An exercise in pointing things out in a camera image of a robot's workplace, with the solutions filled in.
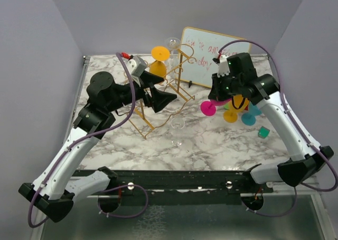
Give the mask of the yellow wine glass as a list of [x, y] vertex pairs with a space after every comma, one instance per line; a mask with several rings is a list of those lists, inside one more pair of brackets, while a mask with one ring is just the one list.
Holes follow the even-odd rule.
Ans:
[[238, 119], [238, 114], [243, 112], [249, 105], [249, 100], [242, 95], [235, 95], [227, 103], [228, 109], [223, 113], [223, 119], [228, 123], [234, 123]]

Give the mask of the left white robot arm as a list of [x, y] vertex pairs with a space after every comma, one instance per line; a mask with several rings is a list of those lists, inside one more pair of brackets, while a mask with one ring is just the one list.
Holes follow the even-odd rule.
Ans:
[[30, 213], [36, 207], [57, 223], [67, 216], [76, 201], [96, 192], [102, 191], [106, 195], [115, 192], [117, 176], [107, 167], [99, 168], [75, 184], [69, 180], [103, 136], [121, 127], [132, 115], [129, 112], [119, 124], [115, 124], [114, 112], [127, 105], [134, 108], [141, 99], [158, 113], [176, 100], [176, 94], [155, 87], [163, 82], [163, 78], [147, 71], [140, 78], [140, 84], [131, 80], [128, 84], [120, 85], [106, 71], [91, 77], [87, 87], [87, 103], [74, 121], [66, 142], [43, 173], [32, 183], [23, 183], [18, 190], [30, 202]]

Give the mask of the clear wine glass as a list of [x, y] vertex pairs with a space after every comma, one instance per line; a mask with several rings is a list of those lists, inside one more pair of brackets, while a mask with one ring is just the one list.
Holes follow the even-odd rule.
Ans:
[[175, 146], [182, 145], [184, 131], [185, 131], [185, 121], [180, 117], [175, 117], [171, 120], [170, 124], [171, 131], [171, 142]]
[[164, 46], [169, 50], [170, 57], [165, 61], [167, 66], [167, 73], [179, 64], [178, 49], [180, 48], [181, 40], [170, 37], [164, 42]]

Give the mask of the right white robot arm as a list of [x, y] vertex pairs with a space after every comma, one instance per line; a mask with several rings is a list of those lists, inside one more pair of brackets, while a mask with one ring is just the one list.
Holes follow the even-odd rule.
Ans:
[[250, 54], [221, 55], [213, 61], [218, 71], [212, 74], [208, 98], [225, 101], [241, 95], [248, 99], [270, 121], [290, 157], [285, 162], [250, 169], [250, 176], [242, 181], [246, 192], [254, 193], [266, 182], [284, 182], [295, 187], [317, 173], [334, 155], [330, 146], [320, 145], [306, 130], [280, 92], [277, 80], [271, 74], [257, 74]]

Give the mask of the blue wine glass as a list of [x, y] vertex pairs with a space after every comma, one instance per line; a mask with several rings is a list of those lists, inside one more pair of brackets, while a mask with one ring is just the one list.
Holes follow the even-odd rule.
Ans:
[[248, 111], [241, 117], [241, 121], [247, 126], [253, 126], [256, 123], [256, 117], [261, 115], [262, 111], [252, 103], [248, 105]]

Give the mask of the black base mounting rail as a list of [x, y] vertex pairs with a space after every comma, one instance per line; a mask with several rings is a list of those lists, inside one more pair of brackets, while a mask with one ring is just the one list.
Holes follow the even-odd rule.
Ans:
[[266, 184], [256, 184], [245, 171], [155, 171], [114, 170], [116, 178], [108, 188], [132, 182], [134, 190], [123, 188], [108, 193], [96, 192], [99, 204], [110, 206], [149, 205], [239, 205], [241, 196], [272, 193]]

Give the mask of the teal green cube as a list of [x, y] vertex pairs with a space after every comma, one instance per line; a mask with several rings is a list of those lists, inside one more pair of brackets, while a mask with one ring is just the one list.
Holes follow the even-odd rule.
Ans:
[[261, 139], [265, 139], [268, 137], [269, 133], [270, 133], [270, 129], [262, 126], [258, 131], [258, 137], [260, 137]]

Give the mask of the gold framed whiteboard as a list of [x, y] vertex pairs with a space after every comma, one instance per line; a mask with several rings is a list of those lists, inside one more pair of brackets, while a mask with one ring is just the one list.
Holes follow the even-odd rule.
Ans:
[[180, 50], [190, 54], [192, 59], [182, 64], [181, 80], [210, 88], [212, 74], [218, 71], [213, 58], [225, 44], [237, 40], [235, 36], [186, 27], [182, 32]]

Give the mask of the orange wine glass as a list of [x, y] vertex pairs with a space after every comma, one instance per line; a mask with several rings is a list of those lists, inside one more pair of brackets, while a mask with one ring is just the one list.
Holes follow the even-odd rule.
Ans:
[[151, 55], [154, 62], [150, 65], [149, 72], [164, 78], [167, 73], [164, 62], [170, 57], [169, 50], [164, 46], [156, 46], [151, 50]]

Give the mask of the gold wire glass rack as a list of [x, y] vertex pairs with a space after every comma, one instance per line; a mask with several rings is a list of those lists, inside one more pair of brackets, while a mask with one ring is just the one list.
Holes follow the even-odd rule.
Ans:
[[132, 120], [129, 122], [144, 139], [146, 139], [147, 136], [155, 129], [163, 127], [171, 118], [179, 114], [187, 102], [195, 99], [194, 96], [190, 95], [181, 86], [181, 75], [184, 71], [183, 65], [185, 63], [193, 64], [196, 62], [192, 46], [182, 44], [180, 41], [176, 41], [175, 39], [169, 39], [166, 46], [154, 47], [151, 50], [151, 56], [154, 61], [147, 64], [148, 70], [150, 73], [164, 78], [164, 81], [159, 83], [157, 90], [159, 90], [161, 95], [174, 93], [177, 98], [182, 98], [184, 103], [181, 108], [172, 112], [161, 125], [155, 126], [149, 121], [149, 116], [145, 112], [145, 102], [143, 100], [139, 101], [134, 109], [134, 113], [143, 120], [147, 127], [139, 128]]

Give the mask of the pink wine glass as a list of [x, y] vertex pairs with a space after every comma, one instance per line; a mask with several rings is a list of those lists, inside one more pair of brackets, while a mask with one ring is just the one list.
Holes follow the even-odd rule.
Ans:
[[213, 116], [216, 113], [218, 106], [224, 106], [229, 101], [229, 99], [225, 101], [206, 100], [201, 103], [200, 110], [205, 116]]

